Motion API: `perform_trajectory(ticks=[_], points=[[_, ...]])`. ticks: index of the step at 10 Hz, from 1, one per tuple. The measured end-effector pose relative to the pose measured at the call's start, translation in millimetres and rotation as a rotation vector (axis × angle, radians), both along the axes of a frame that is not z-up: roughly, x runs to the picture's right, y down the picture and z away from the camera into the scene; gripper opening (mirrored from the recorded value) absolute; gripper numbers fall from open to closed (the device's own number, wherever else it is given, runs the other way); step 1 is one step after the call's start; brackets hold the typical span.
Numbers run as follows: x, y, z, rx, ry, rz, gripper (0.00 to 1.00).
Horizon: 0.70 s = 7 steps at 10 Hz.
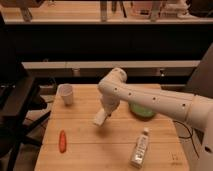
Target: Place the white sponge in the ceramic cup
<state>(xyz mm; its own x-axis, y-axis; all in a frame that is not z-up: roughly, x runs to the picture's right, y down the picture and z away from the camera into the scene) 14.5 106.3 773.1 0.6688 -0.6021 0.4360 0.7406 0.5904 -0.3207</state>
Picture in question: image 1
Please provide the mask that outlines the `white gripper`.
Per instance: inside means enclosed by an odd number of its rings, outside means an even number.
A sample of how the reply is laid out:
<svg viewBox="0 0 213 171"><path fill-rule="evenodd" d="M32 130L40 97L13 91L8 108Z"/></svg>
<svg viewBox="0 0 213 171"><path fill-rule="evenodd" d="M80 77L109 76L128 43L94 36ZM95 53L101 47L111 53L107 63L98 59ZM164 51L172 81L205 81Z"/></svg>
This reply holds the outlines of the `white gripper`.
<svg viewBox="0 0 213 171"><path fill-rule="evenodd" d="M119 106L119 100L111 96L103 95L101 97L101 104L105 113L110 116Z"/></svg>

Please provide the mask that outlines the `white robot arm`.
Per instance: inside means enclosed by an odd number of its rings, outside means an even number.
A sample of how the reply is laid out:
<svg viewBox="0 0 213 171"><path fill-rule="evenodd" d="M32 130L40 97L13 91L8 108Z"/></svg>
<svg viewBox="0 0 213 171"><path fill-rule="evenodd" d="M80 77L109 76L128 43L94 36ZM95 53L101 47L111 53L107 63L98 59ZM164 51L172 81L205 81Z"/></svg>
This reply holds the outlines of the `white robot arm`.
<svg viewBox="0 0 213 171"><path fill-rule="evenodd" d="M126 72L114 68L98 83L102 108L95 116L94 123L102 125L121 100L185 122L204 133L195 171L213 171L213 99L191 93L132 86L126 80Z"/></svg>

